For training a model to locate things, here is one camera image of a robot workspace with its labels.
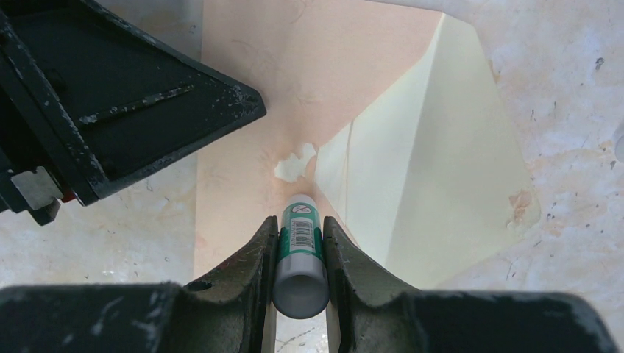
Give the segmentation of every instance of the green glue stick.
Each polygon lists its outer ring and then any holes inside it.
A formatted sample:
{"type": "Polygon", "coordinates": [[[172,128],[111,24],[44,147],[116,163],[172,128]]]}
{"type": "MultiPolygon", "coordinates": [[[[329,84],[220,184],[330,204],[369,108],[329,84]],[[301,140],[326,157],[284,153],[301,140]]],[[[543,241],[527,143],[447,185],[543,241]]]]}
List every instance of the green glue stick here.
{"type": "Polygon", "coordinates": [[[330,300],[319,212],[314,200],[295,195],[282,214],[273,304],[289,318],[311,318],[330,300]]]}

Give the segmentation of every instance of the barcode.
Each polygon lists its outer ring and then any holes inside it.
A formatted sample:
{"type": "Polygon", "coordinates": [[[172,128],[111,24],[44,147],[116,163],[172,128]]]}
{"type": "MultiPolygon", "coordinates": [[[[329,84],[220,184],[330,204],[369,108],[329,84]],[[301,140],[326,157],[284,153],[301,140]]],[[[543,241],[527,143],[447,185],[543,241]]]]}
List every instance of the barcode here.
{"type": "Polygon", "coordinates": [[[295,218],[291,222],[291,251],[314,248],[314,228],[312,221],[307,218],[295,218]]]}

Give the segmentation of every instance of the dark speck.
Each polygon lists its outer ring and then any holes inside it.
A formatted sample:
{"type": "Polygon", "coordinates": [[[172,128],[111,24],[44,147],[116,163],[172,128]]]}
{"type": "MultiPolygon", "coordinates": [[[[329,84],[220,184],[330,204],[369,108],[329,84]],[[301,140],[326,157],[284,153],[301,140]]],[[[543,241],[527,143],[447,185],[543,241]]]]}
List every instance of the dark speck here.
{"type": "Polygon", "coordinates": [[[596,59],[596,71],[600,70],[600,67],[604,64],[604,59],[599,57],[596,59]]]}

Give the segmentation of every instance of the glue stick label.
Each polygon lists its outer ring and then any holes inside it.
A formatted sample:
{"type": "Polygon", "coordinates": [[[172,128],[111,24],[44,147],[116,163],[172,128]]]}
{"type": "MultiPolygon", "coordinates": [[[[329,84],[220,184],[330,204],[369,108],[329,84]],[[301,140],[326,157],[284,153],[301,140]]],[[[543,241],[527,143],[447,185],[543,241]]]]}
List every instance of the glue stick label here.
{"type": "Polygon", "coordinates": [[[323,238],[319,211],[304,202],[289,205],[282,214],[279,260],[297,252],[312,254],[323,261],[323,238]]]}

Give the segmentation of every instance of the black mechanical device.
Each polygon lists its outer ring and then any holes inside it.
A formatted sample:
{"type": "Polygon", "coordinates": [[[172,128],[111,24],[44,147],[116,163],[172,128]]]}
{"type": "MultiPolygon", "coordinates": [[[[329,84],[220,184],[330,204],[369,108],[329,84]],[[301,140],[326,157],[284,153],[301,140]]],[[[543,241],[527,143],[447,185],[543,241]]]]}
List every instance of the black mechanical device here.
{"type": "MultiPolygon", "coordinates": [[[[0,210],[40,223],[265,114],[261,97],[91,0],[0,0],[0,210]]],[[[324,224],[331,352],[617,352],[559,293],[420,291],[324,224]]],[[[0,290],[0,352],[274,352],[277,218],[182,287],[0,290]]]]}

